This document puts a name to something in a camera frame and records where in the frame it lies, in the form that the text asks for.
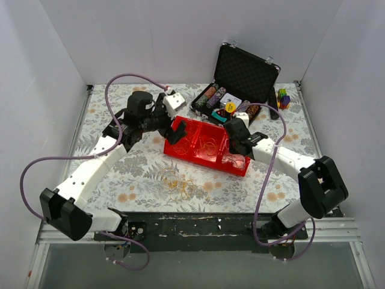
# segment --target floral mat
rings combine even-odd
[[[206,84],[172,84],[188,105],[179,115],[201,120],[189,109],[189,103]],[[286,89],[291,105],[281,111],[288,134],[281,144],[301,154],[316,156],[316,149],[294,84],[276,84]],[[105,85],[96,85],[82,125],[75,155],[89,154],[102,130],[111,121],[104,101]],[[157,97],[155,85],[116,84],[110,87],[109,100],[114,111],[126,106],[134,90],[145,90]],[[282,133],[280,120],[271,120],[267,108],[250,127],[273,140]],[[151,212],[236,212],[251,213],[267,171],[267,165],[251,161],[246,176],[228,173],[169,157],[163,154],[164,139],[158,132],[143,134],[143,139],[103,178],[89,199],[87,208],[114,207],[120,211]],[[81,161],[72,161],[74,171]],[[260,212],[274,213],[299,198],[297,183],[273,170]]]

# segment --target red plastic tray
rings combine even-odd
[[[224,128],[181,116],[175,118],[173,128],[182,120],[187,124],[187,136],[173,146],[166,140],[163,150],[166,155],[245,176],[250,159],[229,152],[229,138]]]

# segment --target white wall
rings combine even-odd
[[[220,44],[302,79],[342,0],[40,0],[87,84],[122,72],[161,82],[212,80]],[[123,79],[123,82],[138,82]]]
[[[303,79],[323,154],[332,157],[350,196],[378,288],[385,288],[385,2],[343,0]]]
[[[39,0],[0,0],[0,39],[0,288],[14,289],[25,285],[40,224],[22,203],[21,171],[37,157],[68,154],[86,87]],[[63,166],[28,174],[39,212],[40,192]]]

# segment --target case latch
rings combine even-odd
[[[236,48],[237,45],[238,45],[238,41],[236,40],[233,40],[233,42],[230,44],[232,48]]]
[[[273,63],[273,61],[274,61],[274,59],[271,57],[271,56],[269,56],[267,59],[266,59],[266,63],[267,64],[271,64],[271,63]]]

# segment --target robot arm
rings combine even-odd
[[[250,134],[247,125],[248,116],[244,113],[238,113],[224,124],[230,139],[230,153],[269,164],[275,143],[260,132]],[[271,221],[263,225],[262,231],[268,235],[282,236],[310,217],[321,219],[348,197],[341,175],[329,157],[314,159],[279,147],[274,167],[298,182],[300,199],[276,212]]]
[[[119,111],[118,118],[123,130],[119,145],[105,155],[97,154],[113,146],[119,129],[112,121],[102,133],[90,155],[95,158],[84,161],[55,190],[46,188],[40,195],[43,216],[47,223],[76,241],[88,231],[115,231],[122,222],[122,214],[116,210],[84,211],[88,198],[112,166],[125,156],[144,132],[158,131],[172,145],[185,136],[185,124],[176,131],[171,124],[176,113],[186,105],[180,93],[174,91],[159,94],[154,103],[147,92],[134,92],[127,108]]]

